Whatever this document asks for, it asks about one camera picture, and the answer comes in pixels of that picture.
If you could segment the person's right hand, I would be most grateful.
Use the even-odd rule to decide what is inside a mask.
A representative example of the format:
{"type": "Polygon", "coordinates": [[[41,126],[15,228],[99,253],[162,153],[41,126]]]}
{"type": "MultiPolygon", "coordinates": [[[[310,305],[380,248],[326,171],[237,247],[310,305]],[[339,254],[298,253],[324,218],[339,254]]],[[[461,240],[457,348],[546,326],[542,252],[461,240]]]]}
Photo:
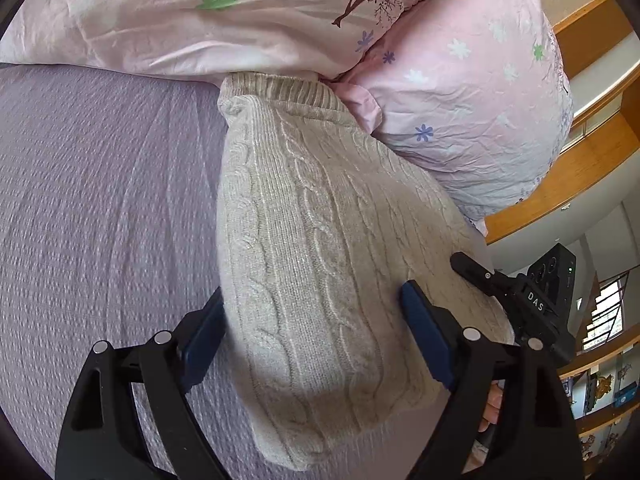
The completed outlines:
{"type": "Polygon", "coordinates": [[[502,396],[503,388],[500,386],[500,382],[492,382],[489,388],[483,418],[478,427],[479,432],[485,432],[490,425],[495,425],[498,422],[502,396]]]}

